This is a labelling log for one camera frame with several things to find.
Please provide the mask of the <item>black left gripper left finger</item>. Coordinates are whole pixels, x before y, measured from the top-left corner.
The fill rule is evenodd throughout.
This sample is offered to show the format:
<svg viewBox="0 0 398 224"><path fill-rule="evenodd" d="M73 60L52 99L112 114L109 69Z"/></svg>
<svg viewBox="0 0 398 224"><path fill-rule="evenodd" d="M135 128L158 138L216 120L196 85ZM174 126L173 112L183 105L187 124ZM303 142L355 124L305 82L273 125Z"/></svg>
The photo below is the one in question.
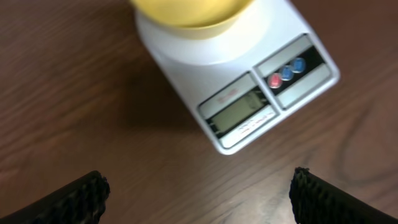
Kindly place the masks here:
<svg viewBox="0 0 398 224"><path fill-rule="evenodd" d="M110 186L94 170L46 197L1 218L1 224L98 224Z"/></svg>

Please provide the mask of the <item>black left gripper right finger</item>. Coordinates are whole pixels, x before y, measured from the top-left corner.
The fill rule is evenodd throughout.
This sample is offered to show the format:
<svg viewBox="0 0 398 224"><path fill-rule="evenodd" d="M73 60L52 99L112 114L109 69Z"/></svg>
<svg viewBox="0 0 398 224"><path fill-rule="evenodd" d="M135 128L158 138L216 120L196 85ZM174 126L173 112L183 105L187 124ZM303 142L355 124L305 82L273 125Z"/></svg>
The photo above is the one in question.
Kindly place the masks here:
<svg viewBox="0 0 398 224"><path fill-rule="evenodd" d="M397 224L394 218L297 167L289 198L298 224Z"/></svg>

